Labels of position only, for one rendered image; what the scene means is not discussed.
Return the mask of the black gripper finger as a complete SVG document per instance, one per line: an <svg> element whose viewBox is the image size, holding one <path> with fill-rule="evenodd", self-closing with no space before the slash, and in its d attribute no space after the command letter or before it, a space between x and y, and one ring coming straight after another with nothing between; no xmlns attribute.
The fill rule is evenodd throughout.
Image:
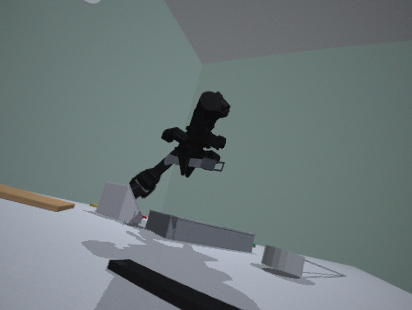
<svg viewBox="0 0 412 310"><path fill-rule="evenodd" d="M204 157L206 157L206 156L204 156L203 154L192 155L191 156L191 158L195 158L195 159L203 159ZM206 157L206 158L208 158L208 157ZM188 166L187 171L185 173L185 177L189 177L191 175L191 173L194 171L195 168L196 167L189 167Z"/></svg>
<svg viewBox="0 0 412 310"><path fill-rule="evenodd" d="M196 150L191 148L190 146L175 147L175 150L177 151L179 159L181 175L184 176L187 171L190 158Z"/></svg>

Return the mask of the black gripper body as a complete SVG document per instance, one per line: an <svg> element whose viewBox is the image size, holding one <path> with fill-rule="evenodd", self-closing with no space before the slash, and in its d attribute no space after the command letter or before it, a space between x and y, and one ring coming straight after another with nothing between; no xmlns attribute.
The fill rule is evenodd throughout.
<svg viewBox="0 0 412 310"><path fill-rule="evenodd" d="M186 126L186 130L188 131L185 133L178 127L165 129L162 133L161 139L167 141L168 143L172 142L173 140L179 142L178 147L180 146L190 146L191 148L195 149L196 151L192 155L199 155L203 154L204 156L214 159L220 162L220 156L213 150L205 151L203 148L207 148L207 144L198 141L193 142L194 135L200 126L204 127L204 131L210 131L207 124L200 122L200 121L192 121L190 122L189 126Z"/></svg>

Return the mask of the wooden board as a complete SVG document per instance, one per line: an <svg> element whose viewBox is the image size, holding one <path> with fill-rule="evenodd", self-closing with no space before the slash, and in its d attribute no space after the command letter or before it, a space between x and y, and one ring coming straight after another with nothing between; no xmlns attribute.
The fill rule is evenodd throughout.
<svg viewBox="0 0 412 310"><path fill-rule="evenodd" d="M49 198L34 192L21 190L3 184L0 184L0 198L36 206L41 209L55 212L66 209L73 209L75 207L75 203Z"/></svg>

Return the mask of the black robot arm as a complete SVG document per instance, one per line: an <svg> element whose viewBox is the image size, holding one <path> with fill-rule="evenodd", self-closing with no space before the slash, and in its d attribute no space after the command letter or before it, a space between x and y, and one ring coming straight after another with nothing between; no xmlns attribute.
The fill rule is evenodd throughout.
<svg viewBox="0 0 412 310"><path fill-rule="evenodd" d="M204 131L204 127L200 126L194 135L193 142L201 141L207 144L207 149L210 149L211 147L216 150L219 150L219 148L223 149L226 144L226 138L212 134L211 130L215 127L214 124L219 118L224 118L228 115L230 107L231 105L219 92L216 94L213 92L204 92L201 94L196 108L194 109L191 122L203 122L208 125L210 131ZM130 181L129 185L133 191L135 199L139 196L147 198L155 190L161 174L173 165L164 165L164 160L165 158L154 168L142 171ZM146 193L145 191L148 192Z"/></svg>

